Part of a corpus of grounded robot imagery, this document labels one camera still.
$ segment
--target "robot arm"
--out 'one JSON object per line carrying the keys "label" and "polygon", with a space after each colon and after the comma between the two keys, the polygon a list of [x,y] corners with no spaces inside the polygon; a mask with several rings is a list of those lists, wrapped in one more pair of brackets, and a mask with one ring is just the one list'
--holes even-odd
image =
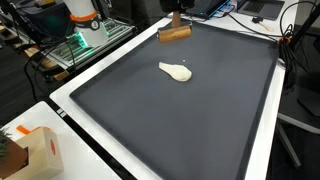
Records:
{"label": "robot arm", "polygon": [[194,7],[194,0],[160,0],[160,6],[162,11],[166,13],[173,11],[182,13],[186,9]]}

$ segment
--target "black mat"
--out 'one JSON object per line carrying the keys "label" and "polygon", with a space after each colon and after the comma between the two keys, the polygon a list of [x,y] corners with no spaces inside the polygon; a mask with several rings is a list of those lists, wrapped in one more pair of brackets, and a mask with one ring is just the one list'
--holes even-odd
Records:
{"label": "black mat", "polygon": [[[195,23],[191,38],[154,35],[70,96],[164,179],[243,179],[278,57],[271,44]],[[177,82],[160,61],[193,76]]]}

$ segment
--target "floor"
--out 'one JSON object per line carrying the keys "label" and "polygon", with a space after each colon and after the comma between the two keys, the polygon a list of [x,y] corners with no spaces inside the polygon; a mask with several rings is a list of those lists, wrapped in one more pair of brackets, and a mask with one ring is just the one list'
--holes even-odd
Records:
{"label": "floor", "polygon": [[[150,16],[159,16],[159,6],[147,1]],[[305,38],[304,47],[308,58],[312,62],[320,59],[311,46],[312,38]],[[16,116],[33,106],[30,84],[23,73],[26,59],[17,55],[11,48],[0,49],[0,126],[6,124]],[[313,69],[319,69],[319,63],[311,63]],[[33,76],[33,69],[28,72]],[[40,86],[45,92],[37,89],[40,100],[49,101],[48,95],[63,85],[64,82],[44,82],[37,75]],[[295,169],[286,154],[277,136],[274,136],[270,156],[267,179],[270,180],[317,180],[320,179],[320,136],[306,132],[289,124],[284,124],[284,129],[293,144],[302,167]]]}

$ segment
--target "desk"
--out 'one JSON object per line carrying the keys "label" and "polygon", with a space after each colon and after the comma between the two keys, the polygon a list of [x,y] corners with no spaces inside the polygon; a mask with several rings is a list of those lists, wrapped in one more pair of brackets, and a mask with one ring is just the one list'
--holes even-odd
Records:
{"label": "desk", "polygon": [[[284,8],[290,4],[297,2],[297,0],[288,0]],[[294,24],[297,7],[287,11],[284,18],[283,26]],[[231,13],[237,20],[252,29],[267,33],[263,27],[253,24],[252,17],[237,13]],[[280,34],[279,19],[277,21],[265,21],[265,23],[275,29],[275,34]],[[78,75],[72,81],[62,86],[50,95],[50,98],[58,104],[71,118],[73,118],[80,126],[84,128],[106,151],[108,151],[115,159],[117,159],[129,172],[131,172],[138,179],[160,179],[152,170],[144,165],[137,157],[124,148],[114,137],[106,132],[100,125],[98,125],[88,114],[86,114],[80,107],[78,107],[69,97],[70,93],[79,86],[87,82],[96,74],[107,68],[110,64],[117,61],[123,55],[131,51],[137,45],[145,41],[153,35],[159,27],[163,27],[171,22],[171,19],[164,18],[152,27],[132,39],[109,56],[103,58],[97,64]],[[230,17],[221,19],[211,19],[205,24],[236,31],[247,31]],[[250,161],[247,168],[246,179],[260,180],[265,179],[268,161],[271,151],[274,128],[277,119],[277,112],[282,91],[282,84],[285,71],[278,64],[273,74],[269,92],[266,98],[265,107],[262,113],[260,124],[257,130],[257,135],[253,145]]]}
{"label": "desk", "polygon": [[13,140],[23,137],[15,129],[18,125],[27,129],[46,126],[57,134],[64,171],[52,180],[121,179],[45,102],[36,104],[3,127],[8,128]]}

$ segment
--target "orange label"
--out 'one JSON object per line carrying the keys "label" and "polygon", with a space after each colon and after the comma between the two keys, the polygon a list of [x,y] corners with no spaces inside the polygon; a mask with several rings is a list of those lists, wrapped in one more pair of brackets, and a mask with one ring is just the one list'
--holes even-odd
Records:
{"label": "orange label", "polygon": [[50,145],[51,145],[51,150],[52,150],[53,155],[56,155],[56,148],[54,146],[52,139],[50,140]]}

